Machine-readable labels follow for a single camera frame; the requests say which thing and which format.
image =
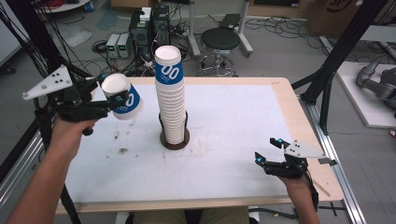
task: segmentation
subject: floor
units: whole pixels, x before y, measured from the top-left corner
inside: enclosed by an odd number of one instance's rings
[[[229,8],[214,10],[214,4],[208,0],[196,3],[197,18],[196,34],[207,28],[216,26],[215,20],[221,21],[225,13],[237,13],[240,10],[239,1],[230,1]],[[98,54],[92,52],[92,44],[103,40],[113,32],[126,32],[131,12],[113,11],[106,1],[98,1],[98,8],[94,12],[86,12],[78,8],[67,13],[54,15],[54,19],[64,26],[78,25],[80,29],[88,29],[92,37],[88,41],[73,48],[85,67],[94,75],[106,68],[106,63],[100,60]],[[224,6],[224,1],[215,4]],[[186,14],[183,8],[182,17]],[[286,77],[293,83],[317,71],[326,60],[326,51],[314,37],[308,37],[303,21],[289,21],[279,23],[274,32],[274,24],[278,20],[264,21],[251,19],[247,21],[246,37],[254,49],[249,58],[243,49],[230,55],[240,77]],[[381,57],[382,63],[395,62],[372,42],[361,41],[347,58],[348,61],[368,63],[370,59]],[[198,62],[189,60],[183,63],[185,76],[195,76],[199,69]],[[15,146],[28,125],[34,119],[32,102],[23,101],[21,93],[33,87],[41,78],[35,73],[31,60],[23,52],[17,53],[10,62],[17,68],[15,74],[0,69],[0,92],[3,99],[0,102],[0,162]],[[128,60],[118,61],[119,67],[127,64]],[[302,93],[306,87],[296,90]],[[359,206],[367,223],[396,223],[396,176],[393,174],[393,163],[396,161],[396,141],[389,137],[388,130],[366,128],[353,104],[347,97],[337,78],[333,81],[332,99],[329,111],[328,131],[332,143],[340,158],[346,177],[355,193]],[[18,195],[23,191],[33,171],[28,171],[21,179],[21,183],[14,190],[7,203],[1,208],[2,214],[8,214]],[[333,202],[333,206],[344,208],[343,202]],[[276,211],[292,213],[290,204],[260,206]],[[350,223],[347,213],[343,210],[319,209],[318,215],[322,223]],[[0,216],[3,223],[7,216]],[[83,223],[114,223],[115,213],[81,214]],[[284,217],[277,217],[267,213],[260,213],[260,223],[297,223]],[[57,216],[55,223],[70,223],[66,216]]]

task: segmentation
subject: black stool seat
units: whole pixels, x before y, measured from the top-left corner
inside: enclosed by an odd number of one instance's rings
[[[204,48],[214,50],[233,50],[239,46],[239,36],[229,29],[210,29],[201,35]]]

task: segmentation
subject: chair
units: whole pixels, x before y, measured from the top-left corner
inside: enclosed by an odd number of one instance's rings
[[[224,56],[225,54],[236,51],[239,47],[239,36],[233,30],[224,28],[215,28],[206,30],[201,35],[202,47],[212,54],[205,56],[200,61],[200,70],[197,73],[223,77],[233,74],[238,77],[233,69],[233,62]]]

